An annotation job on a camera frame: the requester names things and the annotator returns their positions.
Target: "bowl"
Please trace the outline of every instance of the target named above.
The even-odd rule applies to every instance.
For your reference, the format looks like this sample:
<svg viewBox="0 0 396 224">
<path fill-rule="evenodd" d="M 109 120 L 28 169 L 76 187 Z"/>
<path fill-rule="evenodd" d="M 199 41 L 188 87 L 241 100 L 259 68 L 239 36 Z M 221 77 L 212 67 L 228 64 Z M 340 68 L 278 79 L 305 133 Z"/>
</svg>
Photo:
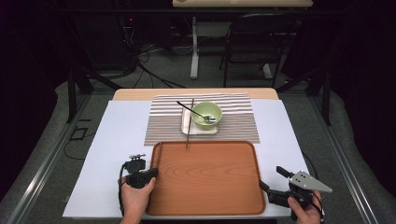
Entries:
<svg viewBox="0 0 396 224">
<path fill-rule="evenodd" d="M 216 127 L 222 117 L 222 111 L 221 108 L 216 105 L 215 103 L 212 102 L 201 102 L 197 105 L 195 105 L 192 108 L 193 111 L 197 112 L 198 114 L 202 116 L 213 116 L 216 119 L 215 123 L 207 123 L 204 118 L 201 116 L 191 113 L 192 120 L 195 122 L 195 124 L 198 126 L 198 128 L 202 130 L 211 130 L 214 127 Z"/>
</svg>

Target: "dark background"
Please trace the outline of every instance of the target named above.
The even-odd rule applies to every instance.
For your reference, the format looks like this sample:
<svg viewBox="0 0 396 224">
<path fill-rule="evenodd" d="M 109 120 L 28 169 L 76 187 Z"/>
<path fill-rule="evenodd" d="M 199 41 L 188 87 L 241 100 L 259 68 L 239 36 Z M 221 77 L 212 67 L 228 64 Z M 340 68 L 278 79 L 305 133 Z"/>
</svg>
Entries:
<svg viewBox="0 0 396 224">
<path fill-rule="evenodd" d="M 65 22 L 43 12 L 43 5 L 50 3 L 21 0 L 2 1 L 0 5 L 1 198 L 35 148 L 56 106 L 55 88 L 67 80 L 70 69 L 76 63 L 90 69 L 123 69 L 130 62 L 115 21 L 105 20 L 102 26 L 91 27 L 96 32 L 92 36 L 83 32 L 88 29 L 84 24 L 92 20 L 75 18 Z M 361 155 L 379 182 L 396 196 L 396 8 L 385 1 L 330 0 L 315 1 L 315 8 L 348 8 L 348 13 L 357 18 L 356 30 L 338 51 L 340 55 L 332 67 L 332 90 L 345 101 Z M 321 65 L 334 39 L 344 32 L 344 22 L 303 21 L 283 72 L 294 78 Z M 96 38 L 96 42 L 88 45 L 90 38 Z M 114 55 L 114 48 L 98 46 L 118 46 L 119 54 L 103 56 Z M 92 51 L 99 58 L 93 58 Z"/>
</svg>

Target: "white desk leg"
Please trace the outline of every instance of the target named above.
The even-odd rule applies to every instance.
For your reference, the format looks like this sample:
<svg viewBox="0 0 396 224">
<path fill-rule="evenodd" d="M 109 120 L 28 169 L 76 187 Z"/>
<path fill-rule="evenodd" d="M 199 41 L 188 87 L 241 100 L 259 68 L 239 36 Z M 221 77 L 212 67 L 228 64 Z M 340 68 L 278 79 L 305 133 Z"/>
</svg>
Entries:
<svg viewBox="0 0 396 224">
<path fill-rule="evenodd" d="M 198 40 L 197 40 L 197 18 L 192 17 L 192 62 L 191 62 L 191 79 L 198 78 Z"/>
<path fill-rule="evenodd" d="M 270 65 L 268 63 L 266 63 L 265 66 L 262 67 L 262 71 L 264 72 L 265 78 L 271 79 L 273 77 L 270 70 Z"/>
</svg>

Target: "chopsticks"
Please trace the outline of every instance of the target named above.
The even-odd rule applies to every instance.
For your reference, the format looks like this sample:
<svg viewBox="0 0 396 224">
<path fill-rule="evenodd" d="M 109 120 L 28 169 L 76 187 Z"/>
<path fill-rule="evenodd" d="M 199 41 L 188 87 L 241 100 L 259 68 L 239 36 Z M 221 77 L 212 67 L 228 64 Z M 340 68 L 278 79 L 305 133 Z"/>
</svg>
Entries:
<svg viewBox="0 0 396 224">
<path fill-rule="evenodd" d="M 191 109 L 194 107 L 194 99 L 192 98 L 191 101 Z M 191 128 L 191 116 L 190 116 L 190 121 L 189 121 L 189 130 L 187 131 L 187 141 L 186 141 L 186 148 L 189 147 L 189 139 L 190 139 L 190 128 Z"/>
</svg>

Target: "chair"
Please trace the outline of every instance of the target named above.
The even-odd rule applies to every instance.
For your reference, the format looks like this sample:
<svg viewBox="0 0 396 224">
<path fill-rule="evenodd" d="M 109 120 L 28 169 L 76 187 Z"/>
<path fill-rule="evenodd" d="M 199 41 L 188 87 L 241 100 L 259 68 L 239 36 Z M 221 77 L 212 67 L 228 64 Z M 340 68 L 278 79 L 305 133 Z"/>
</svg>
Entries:
<svg viewBox="0 0 396 224">
<path fill-rule="evenodd" d="M 228 63 L 276 63 L 271 87 L 276 82 L 285 40 L 294 28 L 295 20 L 285 15 L 245 14 L 236 18 L 226 36 L 223 87 L 226 87 Z"/>
</svg>

